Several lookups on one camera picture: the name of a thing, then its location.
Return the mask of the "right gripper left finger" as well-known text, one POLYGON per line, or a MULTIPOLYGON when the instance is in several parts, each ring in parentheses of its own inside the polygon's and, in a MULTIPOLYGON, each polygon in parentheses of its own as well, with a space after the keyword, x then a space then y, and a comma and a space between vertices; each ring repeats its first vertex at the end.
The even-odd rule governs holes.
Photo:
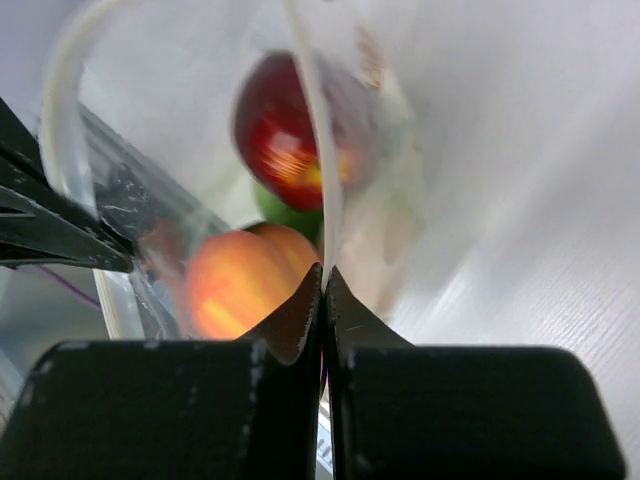
POLYGON ((5 479, 311 479, 321 268, 231 341, 68 341, 29 373, 5 479))

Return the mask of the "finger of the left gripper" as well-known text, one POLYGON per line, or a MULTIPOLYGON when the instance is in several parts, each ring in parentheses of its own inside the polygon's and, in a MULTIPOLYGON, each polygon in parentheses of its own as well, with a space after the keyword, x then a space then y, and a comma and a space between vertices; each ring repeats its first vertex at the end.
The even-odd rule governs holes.
POLYGON ((1 265, 61 264, 129 273, 129 240, 48 184, 35 137, 1 103, 1 265))

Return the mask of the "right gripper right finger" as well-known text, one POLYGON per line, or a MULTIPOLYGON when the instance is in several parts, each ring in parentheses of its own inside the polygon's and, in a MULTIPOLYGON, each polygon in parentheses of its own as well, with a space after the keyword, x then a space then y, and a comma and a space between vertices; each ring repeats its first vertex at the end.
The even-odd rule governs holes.
POLYGON ((333 271, 324 364, 338 479, 622 479, 595 382, 549 346, 410 344, 333 271))

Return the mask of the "peach fruit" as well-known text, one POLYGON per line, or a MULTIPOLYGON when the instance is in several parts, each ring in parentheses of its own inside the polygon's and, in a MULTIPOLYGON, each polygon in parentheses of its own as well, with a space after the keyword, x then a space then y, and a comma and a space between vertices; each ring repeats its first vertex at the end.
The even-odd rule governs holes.
POLYGON ((196 332, 234 340, 288 300, 321 257, 297 230, 255 223, 204 240, 186 274, 186 303, 196 332))

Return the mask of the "green lettuce leaf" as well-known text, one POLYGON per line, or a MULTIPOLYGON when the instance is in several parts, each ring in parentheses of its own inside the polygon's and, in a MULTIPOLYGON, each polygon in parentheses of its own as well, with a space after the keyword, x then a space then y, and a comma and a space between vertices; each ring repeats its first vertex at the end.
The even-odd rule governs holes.
POLYGON ((319 210, 300 211, 283 203, 260 183, 253 184, 256 206, 267 222, 290 227, 309 241, 315 243, 323 223, 323 212, 319 210))

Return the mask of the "clear zip top bag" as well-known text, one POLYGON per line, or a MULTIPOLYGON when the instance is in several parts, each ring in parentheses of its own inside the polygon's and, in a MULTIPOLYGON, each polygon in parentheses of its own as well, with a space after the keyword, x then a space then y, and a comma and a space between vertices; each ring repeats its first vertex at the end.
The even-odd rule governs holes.
POLYGON ((95 273, 111 338, 207 339, 186 303, 187 268, 207 238, 267 222, 233 127, 246 78, 276 50, 293 55, 319 155, 323 223, 310 242, 393 323, 428 224, 429 183, 398 26, 386 1, 90 1, 71 17, 47 66, 38 143, 52 186, 133 245, 131 272, 95 273), (350 190, 322 60, 371 99, 372 170, 350 190))

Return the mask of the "red apple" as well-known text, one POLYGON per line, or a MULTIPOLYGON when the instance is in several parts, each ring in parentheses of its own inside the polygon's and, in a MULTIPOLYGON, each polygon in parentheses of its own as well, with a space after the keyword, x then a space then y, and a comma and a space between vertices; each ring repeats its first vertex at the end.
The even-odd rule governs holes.
MULTIPOLYGON (((374 120, 368 89, 347 71, 319 62, 341 185, 370 176, 374 120)), ((268 191, 301 211, 322 207, 322 175, 311 114, 293 55, 269 51, 248 75, 234 114, 233 135, 246 167, 268 191)))

